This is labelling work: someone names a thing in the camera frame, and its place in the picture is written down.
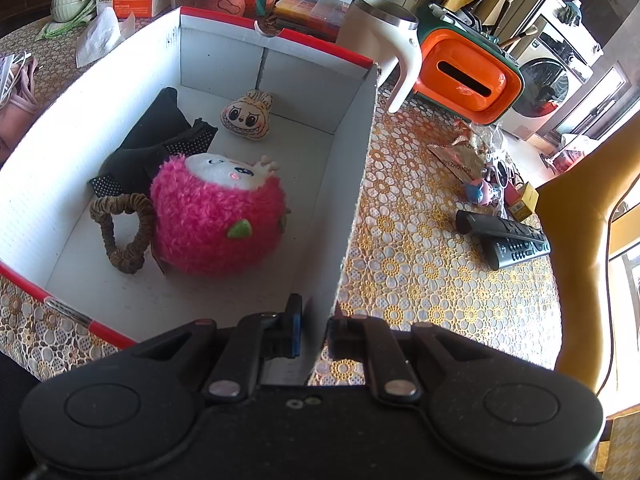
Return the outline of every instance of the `fuzzy pink plush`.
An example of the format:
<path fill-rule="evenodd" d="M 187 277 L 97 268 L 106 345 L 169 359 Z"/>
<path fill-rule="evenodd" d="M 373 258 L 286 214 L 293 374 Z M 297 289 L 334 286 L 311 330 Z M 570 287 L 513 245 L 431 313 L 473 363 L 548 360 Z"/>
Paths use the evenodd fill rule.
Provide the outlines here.
<path fill-rule="evenodd" d="M 256 264 L 278 245 L 286 215 L 278 177 L 270 174 L 254 190 L 232 189 L 192 174 L 184 156 L 162 165 L 151 186 L 151 199 L 158 255 L 197 274 L 228 274 Z M 229 229 L 244 220 L 251 225 L 251 234 L 229 237 Z"/>

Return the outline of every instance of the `brush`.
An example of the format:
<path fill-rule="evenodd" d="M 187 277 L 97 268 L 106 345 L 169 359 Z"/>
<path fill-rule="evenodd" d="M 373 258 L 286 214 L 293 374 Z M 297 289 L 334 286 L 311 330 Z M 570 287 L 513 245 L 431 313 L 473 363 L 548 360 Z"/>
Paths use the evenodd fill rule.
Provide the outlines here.
<path fill-rule="evenodd" d="M 538 33 L 538 28 L 535 25 L 531 25 L 527 30 L 524 30 L 517 36 L 514 36 L 513 38 L 511 38 L 510 40 L 503 41 L 498 46 L 504 49 L 504 48 L 507 48 L 508 46 L 511 46 L 514 43 L 519 42 L 525 36 L 533 36 L 534 34 L 537 34 L 537 33 Z"/>
<path fill-rule="evenodd" d="M 495 20 L 494 28 L 491 29 L 491 32 L 490 32 L 491 36 L 495 36 L 495 33 L 498 31 L 498 27 L 500 27 L 500 25 L 502 24 L 502 20 L 507 14 L 513 1 L 514 0 L 505 0 L 504 3 L 502 4 L 502 8 L 500 9 L 500 14 L 498 14 L 498 19 Z"/>

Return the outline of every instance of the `washing machine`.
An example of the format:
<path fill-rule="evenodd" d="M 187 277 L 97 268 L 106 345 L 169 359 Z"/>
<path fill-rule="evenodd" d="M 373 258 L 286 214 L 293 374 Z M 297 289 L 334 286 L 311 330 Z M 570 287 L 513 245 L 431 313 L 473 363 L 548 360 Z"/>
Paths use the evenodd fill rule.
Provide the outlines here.
<path fill-rule="evenodd" d="M 520 65 L 524 91 L 501 119 L 503 130 L 523 140 L 536 133 L 593 75 L 543 16 L 536 25 L 540 32 L 532 39 L 523 38 L 511 53 Z"/>

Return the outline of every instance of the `floral pattern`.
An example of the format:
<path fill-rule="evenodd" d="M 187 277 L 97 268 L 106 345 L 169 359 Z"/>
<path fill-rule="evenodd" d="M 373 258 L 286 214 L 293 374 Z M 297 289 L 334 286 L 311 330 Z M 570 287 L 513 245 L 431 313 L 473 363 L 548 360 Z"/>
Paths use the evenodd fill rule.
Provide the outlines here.
<path fill-rule="evenodd" d="M 136 20 L 142 28 L 150 20 Z M 85 70 L 75 64 L 82 29 L 35 41 L 44 22 L 0 38 L 0 55 L 32 52 L 35 95 L 55 100 Z M 381 88 L 382 100 L 389 86 Z M 409 99 L 398 113 L 376 109 L 360 208 L 337 307 L 381 317 L 395 330 L 431 321 L 494 348 L 552 367 L 561 342 L 558 294 L 548 258 L 492 272 L 476 238 L 454 227 L 463 200 L 456 177 L 427 149 L 457 137 L 456 119 Z M 529 219 L 537 225 L 535 217 Z M 116 349 L 0 276 L 0 351 L 41 380 Z M 332 361 L 325 346 L 311 384 L 362 384 L 361 363 Z"/>
<path fill-rule="evenodd" d="M 0 351 L 43 381 L 117 350 L 0 276 Z"/>
<path fill-rule="evenodd" d="M 388 85 L 381 88 L 389 96 Z M 494 272 L 477 238 L 454 226 L 471 210 L 460 181 L 427 149 L 457 136 L 456 118 L 419 98 L 396 114 L 376 109 L 360 209 L 337 307 L 395 330 L 430 321 L 552 368 L 560 306 L 547 257 Z M 539 227 L 536 217 L 528 223 Z M 325 345 L 310 384 L 362 384 L 362 364 L 331 360 Z"/>

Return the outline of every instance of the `yellow box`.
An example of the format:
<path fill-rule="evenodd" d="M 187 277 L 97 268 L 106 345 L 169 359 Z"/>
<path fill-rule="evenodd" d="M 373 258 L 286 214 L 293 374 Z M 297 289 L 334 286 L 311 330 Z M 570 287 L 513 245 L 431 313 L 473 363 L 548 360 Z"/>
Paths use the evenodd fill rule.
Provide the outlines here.
<path fill-rule="evenodd" d="M 536 211 L 538 192 L 535 187 L 527 182 L 518 190 L 518 194 L 520 199 L 509 208 L 509 211 L 517 222 L 522 222 Z"/>

